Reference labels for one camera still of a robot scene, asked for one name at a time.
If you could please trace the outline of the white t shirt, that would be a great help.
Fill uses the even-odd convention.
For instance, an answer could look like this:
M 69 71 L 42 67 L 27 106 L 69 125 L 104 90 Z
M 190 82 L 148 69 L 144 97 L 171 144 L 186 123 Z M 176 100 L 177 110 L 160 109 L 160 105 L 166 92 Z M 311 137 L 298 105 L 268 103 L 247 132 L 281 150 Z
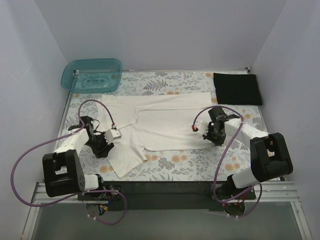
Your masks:
M 212 104 L 209 92 L 173 95 L 102 95 L 97 103 L 99 131 L 116 123 L 122 137 L 107 160 L 119 178 L 147 160 L 144 150 L 178 151 L 212 147 L 192 131 L 196 115 Z

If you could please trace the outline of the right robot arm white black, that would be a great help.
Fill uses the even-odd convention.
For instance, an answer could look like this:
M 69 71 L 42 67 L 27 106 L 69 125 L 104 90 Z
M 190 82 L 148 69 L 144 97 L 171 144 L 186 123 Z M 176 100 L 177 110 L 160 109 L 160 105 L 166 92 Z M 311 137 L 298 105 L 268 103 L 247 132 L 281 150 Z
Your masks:
M 258 130 L 244 122 L 244 118 L 237 112 L 226 114 L 225 107 L 207 107 L 210 122 L 195 119 L 192 130 L 202 133 L 204 140 L 221 146 L 227 136 L 244 144 L 250 151 L 250 166 L 241 172 L 227 177 L 226 182 L 217 186 L 217 179 L 213 180 L 212 195 L 239 198 L 250 191 L 253 186 L 263 182 L 290 175 L 293 163 L 282 134 L 268 133 Z

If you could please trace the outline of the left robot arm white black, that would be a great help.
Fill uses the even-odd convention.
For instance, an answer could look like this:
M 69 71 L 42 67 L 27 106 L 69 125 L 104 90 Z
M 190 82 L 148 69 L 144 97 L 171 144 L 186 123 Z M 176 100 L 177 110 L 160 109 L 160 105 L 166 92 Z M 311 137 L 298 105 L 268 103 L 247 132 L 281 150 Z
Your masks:
M 94 119 L 82 116 L 78 125 L 69 127 L 71 136 L 53 153 L 42 158 L 44 183 L 49 197 L 87 192 L 95 199 L 106 196 L 106 187 L 98 174 L 84 174 L 79 153 L 84 146 L 90 147 L 96 158 L 106 158 L 114 147 L 113 141 L 122 134 L 116 127 L 104 132 L 94 130 Z

